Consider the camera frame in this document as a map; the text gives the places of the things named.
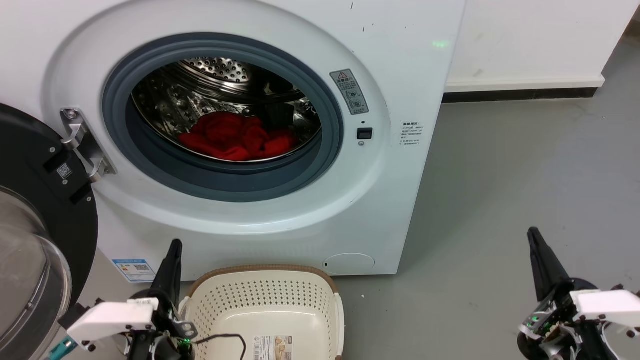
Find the washing machine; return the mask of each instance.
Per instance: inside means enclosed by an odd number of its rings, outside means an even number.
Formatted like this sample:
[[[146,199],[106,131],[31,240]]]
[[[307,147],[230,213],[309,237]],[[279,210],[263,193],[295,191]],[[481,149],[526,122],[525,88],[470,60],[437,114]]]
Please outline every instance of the washing machine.
[[[131,282],[176,238],[185,281],[259,263],[394,274],[463,9],[6,1],[3,194],[66,259],[71,302],[96,243]]]

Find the beige laundry basket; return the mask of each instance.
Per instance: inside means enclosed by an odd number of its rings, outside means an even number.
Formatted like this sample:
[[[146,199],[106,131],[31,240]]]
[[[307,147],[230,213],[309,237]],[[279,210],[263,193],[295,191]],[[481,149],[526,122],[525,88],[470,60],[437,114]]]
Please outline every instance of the beige laundry basket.
[[[344,310],[333,280],[305,266],[238,266],[210,272],[180,303],[199,331],[193,341],[240,334],[244,360],[340,360]],[[198,360],[240,359],[239,338],[194,345]]]

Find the white wall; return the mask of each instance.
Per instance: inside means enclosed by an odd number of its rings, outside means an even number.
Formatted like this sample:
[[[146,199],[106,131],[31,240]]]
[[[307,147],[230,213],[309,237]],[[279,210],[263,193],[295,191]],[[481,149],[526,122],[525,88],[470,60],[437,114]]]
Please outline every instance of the white wall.
[[[446,92],[602,86],[640,0],[467,0]]]

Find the red cloth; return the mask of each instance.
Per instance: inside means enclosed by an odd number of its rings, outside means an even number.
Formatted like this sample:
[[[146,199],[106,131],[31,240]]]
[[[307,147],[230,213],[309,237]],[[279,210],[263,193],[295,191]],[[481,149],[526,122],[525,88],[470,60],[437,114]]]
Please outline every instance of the red cloth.
[[[255,116],[225,112],[204,115],[178,140],[191,150],[230,161],[273,158],[289,152],[295,144],[289,129],[267,132]]]

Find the teal connector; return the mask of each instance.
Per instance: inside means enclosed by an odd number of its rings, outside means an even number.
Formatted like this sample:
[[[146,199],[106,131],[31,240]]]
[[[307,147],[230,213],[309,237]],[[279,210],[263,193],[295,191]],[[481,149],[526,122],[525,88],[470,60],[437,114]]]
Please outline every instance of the teal connector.
[[[69,336],[64,338],[56,347],[49,352],[49,357],[45,360],[61,360],[63,357],[69,355],[71,351],[77,348],[78,344]]]

